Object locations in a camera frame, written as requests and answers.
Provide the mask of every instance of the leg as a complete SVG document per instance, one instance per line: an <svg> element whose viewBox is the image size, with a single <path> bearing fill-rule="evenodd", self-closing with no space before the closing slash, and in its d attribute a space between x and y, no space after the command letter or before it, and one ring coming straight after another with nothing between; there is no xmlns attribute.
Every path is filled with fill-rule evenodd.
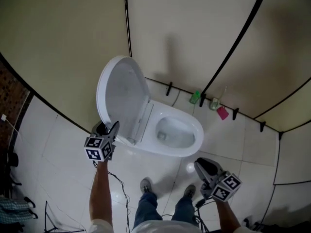
<svg viewBox="0 0 311 233"><path fill-rule="evenodd" d="M34 216L28 211L10 211L6 212L0 210L0 223L2 224L11 224L24 222L29 219L33 219Z"/></svg>
<svg viewBox="0 0 311 233"><path fill-rule="evenodd" d="M0 207L9 211L27 211L29 204L24 200L11 200L8 198L0 198Z"/></svg>
<svg viewBox="0 0 311 233"><path fill-rule="evenodd" d="M150 182L148 180L142 180L140 183L140 188L143 191L143 195L141 196L138 203L138 209L135 214L133 228L135 228L144 221L162 220L162 217L156 211L156 195L152 192Z"/></svg>
<svg viewBox="0 0 311 233"><path fill-rule="evenodd" d="M199 227L194 216L194 207L192 205L192 197L195 193L195 186L190 185L185 190L184 196L178 201L175 207L175 213L172 217L174 221L182 221Z"/></svg>

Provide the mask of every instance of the jeans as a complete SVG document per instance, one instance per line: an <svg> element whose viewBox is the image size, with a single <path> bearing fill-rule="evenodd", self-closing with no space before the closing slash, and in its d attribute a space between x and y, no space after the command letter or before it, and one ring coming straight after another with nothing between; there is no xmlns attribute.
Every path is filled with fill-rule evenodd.
<svg viewBox="0 0 311 233"><path fill-rule="evenodd" d="M138 226L144 221L148 220L163 220L159 213L156 211L157 201L156 195L151 192L145 192L138 203L138 209L135 214L134 227ZM196 221L193 219L194 207L192 205L192 199L189 197L182 197L176 207L175 213L172 217L174 221L181 221L193 224L199 227Z"/></svg>

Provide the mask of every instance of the green bottle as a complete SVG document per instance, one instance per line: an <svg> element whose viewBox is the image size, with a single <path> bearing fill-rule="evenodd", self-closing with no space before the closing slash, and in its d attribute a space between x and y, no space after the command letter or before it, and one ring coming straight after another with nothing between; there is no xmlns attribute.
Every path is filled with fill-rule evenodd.
<svg viewBox="0 0 311 233"><path fill-rule="evenodd" d="M193 93L193 95L191 96L189 102L190 103L193 103L193 104L196 104L197 101L199 100L200 98L200 92L199 91L196 91L195 93Z"/></svg>

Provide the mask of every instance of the toilet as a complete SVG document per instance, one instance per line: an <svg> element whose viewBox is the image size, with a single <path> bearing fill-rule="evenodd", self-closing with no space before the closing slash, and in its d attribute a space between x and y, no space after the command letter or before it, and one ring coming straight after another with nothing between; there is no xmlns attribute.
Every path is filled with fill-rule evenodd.
<svg viewBox="0 0 311 233"><path fill-rule="evenodd" d="M104 68L96 103L103 123L120 122L117 140L133 148L185 157L203 142L203 128L193 116L150 98L145 78L130 57L117 56Z"/></svg>

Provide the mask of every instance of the water in toilet bowl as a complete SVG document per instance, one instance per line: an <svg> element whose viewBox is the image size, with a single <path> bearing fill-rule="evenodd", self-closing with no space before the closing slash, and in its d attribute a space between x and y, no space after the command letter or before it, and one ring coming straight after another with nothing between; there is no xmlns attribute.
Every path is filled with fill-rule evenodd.
<svg viewBox="0 0 311 233"><path fill-rule="evenodd" d="M195 141L191 125L173 117L162 118L155 133L159 142L171 148L188 148Z"/></svg>

